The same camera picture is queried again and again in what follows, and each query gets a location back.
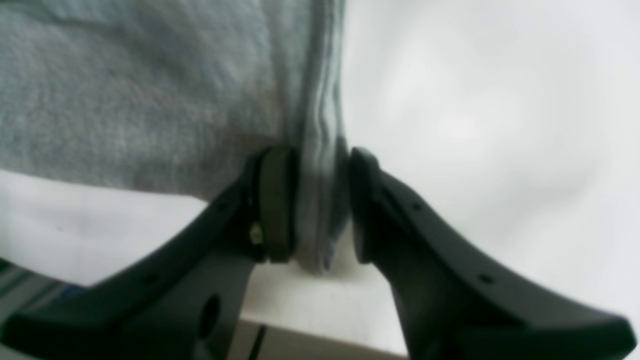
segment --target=screw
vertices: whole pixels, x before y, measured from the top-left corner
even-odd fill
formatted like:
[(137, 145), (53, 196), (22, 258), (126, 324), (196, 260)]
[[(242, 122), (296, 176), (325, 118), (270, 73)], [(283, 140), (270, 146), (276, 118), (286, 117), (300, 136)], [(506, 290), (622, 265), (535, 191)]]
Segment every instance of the screw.
[(251, 225), (251, 229), (249, 230), (249, 237), (251, 238), (252, 244), (262, 244), (262, 227), (260, 226), (259, 222), (254, 222)]

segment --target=hole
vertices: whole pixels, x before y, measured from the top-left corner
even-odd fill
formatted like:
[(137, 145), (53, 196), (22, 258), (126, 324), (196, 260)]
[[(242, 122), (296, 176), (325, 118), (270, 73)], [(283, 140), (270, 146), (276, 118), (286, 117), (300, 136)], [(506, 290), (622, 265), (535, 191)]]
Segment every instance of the hole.
[(80, 294), (83, 291), (84, 291), (84, 288), (81, 288), (80, 286), (76, 286), (76, 285), (71, 285), (65, 288), (60, 293), (60, 295), (58, 295), (58, 299), (60, 300), (67, 299), (67, 298), (73, 297), (74, 295)]
[(493, 277), (490, 277), (487, 274), (480, 274), (478, 275), (478, 279), (480, 281), (482, 281), (485, 284), (493, 284), (495, 281), (493, 280)]
[(207, 301), (200, 315), (200, 338), (206, 338), (216, 327), (220, 315), (220, 297), (213, 295)]
[(144, 285), (151, 285), (151, 284), (157, 282), (158, 280), (160, 280), (160, 275), (158, 275), (158, 274), (150, 274), (150, 275), (147, 275), (147, 276), (143, 277), (142, 280), (140, 280), (140, 282), (142, 282)]

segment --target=clamp jaw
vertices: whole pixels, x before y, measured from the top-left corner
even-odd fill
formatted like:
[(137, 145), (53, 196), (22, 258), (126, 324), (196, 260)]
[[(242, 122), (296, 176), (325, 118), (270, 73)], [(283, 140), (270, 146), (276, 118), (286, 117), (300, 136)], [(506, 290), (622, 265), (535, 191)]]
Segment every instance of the clamp jaw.
[[(226, 358), (256, 263), (294, 250), (295, 156), (275, 148), (185, 230), (92, 288), (4, 325), (1, 341), (50, 360)], [(349, 165), (359, 262), (392, 287), (412, 359), (622, 359), (626, 319), (547, 291), (465, 241), (415, 192), (354, 149)]]

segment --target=gray sweatpants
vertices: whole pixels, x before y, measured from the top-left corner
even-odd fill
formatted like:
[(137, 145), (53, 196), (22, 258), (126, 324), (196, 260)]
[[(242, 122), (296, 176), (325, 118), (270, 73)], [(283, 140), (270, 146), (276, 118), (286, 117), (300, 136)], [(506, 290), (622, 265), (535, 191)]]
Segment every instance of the gray sweatpants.
[(322, 272), (348, 213), (343, 4), (0, 3), (0, 167), (217, 196), (270, 145), (300, 151), (297, 260)]

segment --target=white surface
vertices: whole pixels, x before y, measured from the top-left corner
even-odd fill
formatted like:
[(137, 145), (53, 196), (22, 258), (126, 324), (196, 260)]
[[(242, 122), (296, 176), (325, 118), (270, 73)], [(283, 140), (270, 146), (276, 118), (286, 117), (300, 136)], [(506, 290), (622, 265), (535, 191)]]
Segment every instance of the white surface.
[[(640, 6), (371, 0), (348, 11), (351, 145), (503, 263), (640, 329)], [(0, 254), (88, 283), (202, 206), (0, 172)], [(404, 352), (387, 284), (342, 246), (327, 279), (260, 267), (243, 317)]]

